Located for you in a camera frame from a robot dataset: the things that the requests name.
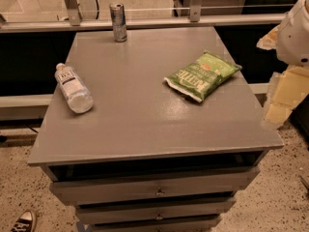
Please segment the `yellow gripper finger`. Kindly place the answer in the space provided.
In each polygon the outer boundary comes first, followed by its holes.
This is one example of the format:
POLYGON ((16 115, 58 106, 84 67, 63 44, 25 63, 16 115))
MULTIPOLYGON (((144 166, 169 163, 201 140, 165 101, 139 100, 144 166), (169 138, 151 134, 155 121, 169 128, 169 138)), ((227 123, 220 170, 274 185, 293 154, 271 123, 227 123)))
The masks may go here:
POLYGON ((281 74, 275 72, 267 90, 263 124, 282 126, 308 95, 308 67, 290 65, 281 74))
POLYGON ((267 34, 260 38, 256 46, 264 50, 272 50, 277 47, 277 34, 279 26, 272 28, 267 34))

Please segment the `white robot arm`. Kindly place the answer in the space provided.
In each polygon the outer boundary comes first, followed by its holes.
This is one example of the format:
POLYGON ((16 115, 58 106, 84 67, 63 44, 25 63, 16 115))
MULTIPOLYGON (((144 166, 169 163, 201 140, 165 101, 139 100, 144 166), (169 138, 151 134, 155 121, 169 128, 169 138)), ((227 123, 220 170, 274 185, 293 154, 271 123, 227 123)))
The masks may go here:
POLYGON ((272 75, 267 90, 262 123, 276 130, 309 95, 309 0, 298 0, 256 46, 275 49, 277 59, 288 65, 272 75))

